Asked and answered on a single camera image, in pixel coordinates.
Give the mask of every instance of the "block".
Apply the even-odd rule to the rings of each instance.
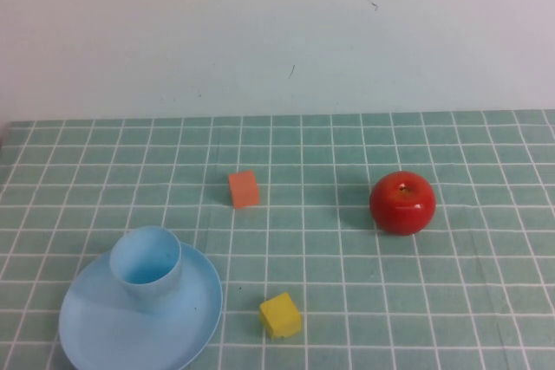
[[[227,177],[232,192],[234,208],[244,208],[260,204],[257,179],[253,171],[230,173]]]
[[[260,321],[271,338],[291,337],[301,330],[302,316],[284,292],[260,304]]]

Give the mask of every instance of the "plastic cup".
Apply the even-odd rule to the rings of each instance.
[[[115,244],[110,269],[139,310],[161,310],[180,286],[181,243],[162,227],[140,227]]]

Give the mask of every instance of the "plate rim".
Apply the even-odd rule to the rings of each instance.
[[[218,325],[219,322],[221,320],[221,315],[222,315],[222,308],[224,306],[224,295],[223,295],[223,289],[222,289],[222,282],[221,279],[219,277],[218,271],[216,270],[216,267],[214,266],[214,264],[210,261],[210,259],[204,254],[202,253],[200,250],[196,249],[195,247],[193,247],[191,244],[188,243],[183,243],[180,242],[182,247],[185,247],[187,250],[192,251],[194,254],[196,254],[197,256],[200,256],[200,258],[207,264],[209,265],[210,271],[215,275],[215,277],[218,280],[218,285],[216,285],[218,287],[218,295],[219,295],[219,309],[218,309],[218,318],[215,321],[215,324],[213,326],[212,331],[210,332],[210,336],[207,337],[206,343],[199,348],[199,351],[196,352],[196,354],[187,362],[184,362],[184,364],[181,364],[179,367],[176,367],[175,370],[180,370],[182,368],[185,368],[186,366],[188,366],[189,364],[191,364],[193,361],[195,361],[197,359],[197,357],[199,356],[200,353],[202,353],[204,351],[204,349],[206,348],[206,346],[208,345],[208,343],[210,342],[210,340],[212,339],[212,337],[214,336],[214,334],[216,333],[216,330],[218,329]],[[62,337],[62,316],[63,313],[62,311],[64,310],[64,307],[67,304],[67,299],[68,299],[68,294],[69,291],[71,290],[71,288],[73,287],[73,285],[75,284],[75,282],[77,281],[77,279],[79,278],[79,275],[81,273],[83,273],[84,270],[86,270],[87,268],[91,267],[94,263],[98,262],[101,260],[102,257],[107,256],[108,253],[110,253],[112,250],[108,250],[105,251],[104,253],[101,253],[95,260],[93,260],[90,264],[88,264],[83,270],[81,270],[81,272],[79,272],[79,274],[75,277],[75,279],[72,281],[72,283],[69,285],[68,290],[66,291],[64,297],[63,297],[63,301],[62,301],[62,306],[60,307],[60,315],[58,317],[58,334],[59,334],[59,338],[60,338],[60,345],[62,347],[63,352],[65,353],[66,357],[68,358],[69,362],[75,366],[76,369],[81,370],[76,364],[75,361],[71,359],[70,354],[68,354],[68,349],[66,347],[64,347],[64,341],[63,341],[63,337]]]

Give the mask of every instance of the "cup rim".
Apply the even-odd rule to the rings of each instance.
[[[158,279],[156,279],[155,281],[151,281],[151,282],[147,282],[147,283],[132,283],[132,282],[128,282],[124,279],[122,279],[119,274],[117,274],[114,270],[114,249],[118,246],[118,244],[120,244],[126,237],[128,237],[131,233],[136,232],[138,230],[144,230],[144,229],[158,229],[161,231],[164,231],[167,234],[170,234],[173,237],[173,240],[177,243],[178,248],[179,248],[179,256],[177,261],[175,262],[175,264],[173,265],[173,267],[163,276],[160,276]],[[136,229],[130,230],[127,234],[124,234],[122,237],[120,237],[120,239],[115,242],[114,247],[112,247],[112,249],[110,250],[110,259],[109,259],[109,265],[110,265],[110,272],[112,272],[112,276],[118,281],[123,283],[124,285],[129,285],[132,287],[144,287],[147,285],[151,285],[153,283],[159,282],[162,279],[164,279],[165,277],[167,277],[169,274],[171,274],[175,269],[177,269],[178,267],[181,267],[181,257],[183,256],[183,250],[181,249],[181,241],[177,238],[177,236],[175,236],[174,233],[172,233],[170,230],[168,230],[165,227],[161,227],[159,225],[143,225],[141,227],[137,227]]]

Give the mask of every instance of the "green grid mat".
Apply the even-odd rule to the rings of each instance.
[[[126,230],[163,224],[225,291],[191,369],[552,370],[554,125],[555,111],[12,123],[0,364],[72,368],[57,336],[70,282]],[[234,211],[227,174],[246,169],[261,203]],[[414,237],[369,215],[371,184],[399,169],[438,199]],[[258,305],[283,291],[304,330],[272,341]]]

